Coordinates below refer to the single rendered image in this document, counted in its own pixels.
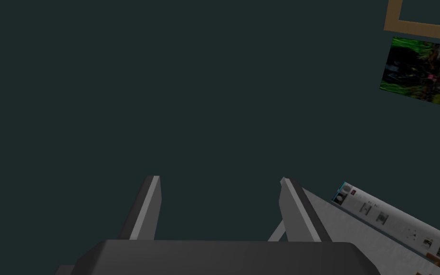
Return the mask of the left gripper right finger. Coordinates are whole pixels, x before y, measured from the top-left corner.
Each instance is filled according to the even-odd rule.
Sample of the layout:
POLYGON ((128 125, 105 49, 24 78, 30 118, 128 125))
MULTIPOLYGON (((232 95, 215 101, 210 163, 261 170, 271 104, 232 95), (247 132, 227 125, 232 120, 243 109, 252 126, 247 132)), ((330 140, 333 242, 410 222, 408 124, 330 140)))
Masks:
POLYGON ((331 242, 304 189, 294 180, 283 177, 279 208, 284 233, 289 242, 331 242))

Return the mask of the tan wooden frame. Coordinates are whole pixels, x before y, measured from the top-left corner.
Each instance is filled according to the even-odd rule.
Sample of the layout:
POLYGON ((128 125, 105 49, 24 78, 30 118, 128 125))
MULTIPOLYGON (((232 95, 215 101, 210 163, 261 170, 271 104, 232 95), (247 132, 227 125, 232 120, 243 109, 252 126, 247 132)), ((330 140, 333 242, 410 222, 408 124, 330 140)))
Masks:
POLYGON ((384 30, 440 39, 440 25, 400 20, 403 0, 388 0, 384 30))

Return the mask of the green and dark wall picture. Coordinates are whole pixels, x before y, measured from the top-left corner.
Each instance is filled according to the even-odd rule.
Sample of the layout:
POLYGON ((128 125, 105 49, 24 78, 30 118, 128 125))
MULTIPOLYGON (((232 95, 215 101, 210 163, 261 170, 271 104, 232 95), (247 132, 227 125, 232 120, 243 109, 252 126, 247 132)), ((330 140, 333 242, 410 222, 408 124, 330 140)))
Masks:
POLYGON ((393 37, 379 87, 440 105, 440 43, 393 37))

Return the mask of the grey fridge with magnets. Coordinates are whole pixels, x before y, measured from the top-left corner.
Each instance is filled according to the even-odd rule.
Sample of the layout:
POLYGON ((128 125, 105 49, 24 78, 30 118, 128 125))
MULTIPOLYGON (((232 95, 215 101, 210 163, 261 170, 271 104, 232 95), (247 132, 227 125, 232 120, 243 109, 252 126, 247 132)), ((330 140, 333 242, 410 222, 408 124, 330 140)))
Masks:
MULTIPOLYGON (((330 201, 305 190, 333 242, 353 243, 381 275, 440 275, 440 230, 344 182, 330 201)), ((285 236, 283 219, 270 236, 285 236)))

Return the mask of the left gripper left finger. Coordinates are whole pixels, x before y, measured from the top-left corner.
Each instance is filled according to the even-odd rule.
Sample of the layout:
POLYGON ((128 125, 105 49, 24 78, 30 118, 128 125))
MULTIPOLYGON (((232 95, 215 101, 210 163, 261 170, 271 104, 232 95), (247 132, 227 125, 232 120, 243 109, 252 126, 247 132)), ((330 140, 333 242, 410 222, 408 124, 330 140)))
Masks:
POLYGON ((159 176, 147 176, 120 231, 121 240, 154 240, 162 203, 159 176))

